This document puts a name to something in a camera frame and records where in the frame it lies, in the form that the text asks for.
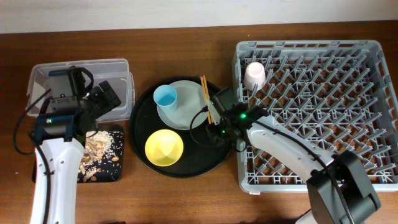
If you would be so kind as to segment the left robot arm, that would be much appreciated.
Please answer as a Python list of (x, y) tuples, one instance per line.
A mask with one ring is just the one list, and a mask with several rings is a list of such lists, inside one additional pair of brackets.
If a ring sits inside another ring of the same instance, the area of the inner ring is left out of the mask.
[(84, 67), (49, 73), (50, 88), (29, 137), (36, 176), (31, 223), (74, 223), (78, 169), (86, 134), (96, 120), (121, 104), (107, 81), (95, 85)]

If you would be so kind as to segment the pink cup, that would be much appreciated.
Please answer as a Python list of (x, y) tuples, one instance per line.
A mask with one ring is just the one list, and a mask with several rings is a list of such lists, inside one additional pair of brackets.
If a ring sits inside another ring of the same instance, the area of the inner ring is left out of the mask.
[(257, 85), (257, 90), (264, 87), (266, 83), (266, 74), (263, 64), (259, 62), (250, 63), (245, 70), (243, 84), (249, 90), (253, 91), (254, 86)]

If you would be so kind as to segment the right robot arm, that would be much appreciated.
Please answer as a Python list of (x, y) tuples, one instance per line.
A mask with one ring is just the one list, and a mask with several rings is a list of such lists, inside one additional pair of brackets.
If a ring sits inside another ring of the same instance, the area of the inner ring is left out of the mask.
[(357, 155), (319, 148), (283, 127), (269, 112), (249, 108), (230, 88), (205, 98), (214, 119), (211, 136), (239, 150), (261, 149), (286, 165), (307, 186), (310, 210), (297, 223), (364, 223), (381, 207)]

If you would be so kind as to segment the yellow bowl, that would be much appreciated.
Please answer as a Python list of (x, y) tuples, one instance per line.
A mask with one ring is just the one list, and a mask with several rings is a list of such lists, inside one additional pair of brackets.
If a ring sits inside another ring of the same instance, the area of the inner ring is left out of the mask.
[(167, 167), (176, 163), (183, 154), (182, 138), (169, 129), (161, 129), (152, 133), (145, 144), (147, 159), (156, 166)]

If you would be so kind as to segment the wooden chopstick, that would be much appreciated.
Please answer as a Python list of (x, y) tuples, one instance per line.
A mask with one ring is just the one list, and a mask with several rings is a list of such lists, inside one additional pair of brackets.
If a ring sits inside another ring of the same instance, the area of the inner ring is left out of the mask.
[[(201, 76), (200, 77), (200, 81), (201, 81), (201, 87), (202, 87), (203, 95), (204, 95), (204, 99), (205, 99), (205, 104), (208, 105), (209, 96), (208, 96), (208, 89), (207, 89), (207, 86), (206, 86), (205, 76)], [(212, 116), (210, 114), (210, 111), (207, 111), (207, 117), (208, 117), (208, 122), (210, 124), (212, 124), (213, 123), (213, 118), (212, 118)]]
[[(201, 76), (201, 82), (202, 82), (202, 87), (203, 87), (203, 92), (205, 95), (205, 99), (207, 100), (207, 103), (210, 102), (210, 96), (209, 96), (209, 92), (208, 92), (208, 87), (207, 87), (207, 83), (206, 83), (206, 77), (203, 75)], [(211, 113), (208, 111), (208, 122), (210, 124), (214, 123), (213, 117), (211, 115)]]

